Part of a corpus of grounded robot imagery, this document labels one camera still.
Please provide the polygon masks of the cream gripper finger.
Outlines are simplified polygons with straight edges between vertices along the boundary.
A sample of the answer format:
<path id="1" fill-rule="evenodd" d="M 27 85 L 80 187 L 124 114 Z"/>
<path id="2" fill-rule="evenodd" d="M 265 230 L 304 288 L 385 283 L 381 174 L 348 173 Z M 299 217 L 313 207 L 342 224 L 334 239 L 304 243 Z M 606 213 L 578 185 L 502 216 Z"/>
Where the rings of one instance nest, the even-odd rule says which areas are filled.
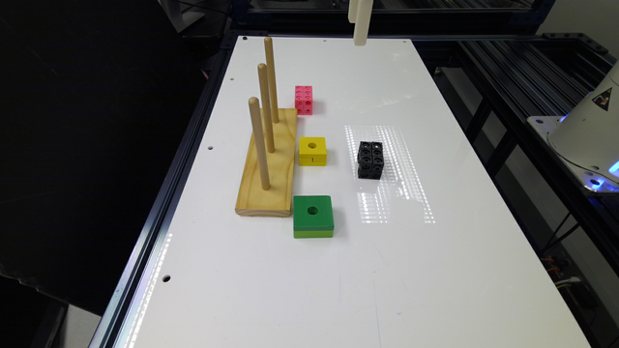
<path id="1" fill-rule="evenodd" d="M 358 10 L 358 0 L 349 0 L 348 21 L 350 23 L 356 22 L 357 10 Z"/>
<path id="2" fill-rule="evenodd" d="M 372 7 L 373 0 L 353 0 L 353 42 L 356 46 L 367 43 Z"/>

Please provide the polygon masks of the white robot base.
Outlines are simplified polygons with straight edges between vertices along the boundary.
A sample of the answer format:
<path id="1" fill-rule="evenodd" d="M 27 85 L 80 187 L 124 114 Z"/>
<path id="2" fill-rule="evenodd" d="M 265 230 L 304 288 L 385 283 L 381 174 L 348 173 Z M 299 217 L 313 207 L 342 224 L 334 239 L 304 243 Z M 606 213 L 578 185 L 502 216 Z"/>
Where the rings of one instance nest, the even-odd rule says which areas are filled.
<path id="1" fill-rule="evenodd" d="M 618 192 L 618 67 L 564 116 L 527 122 L 588 191 Z"/>

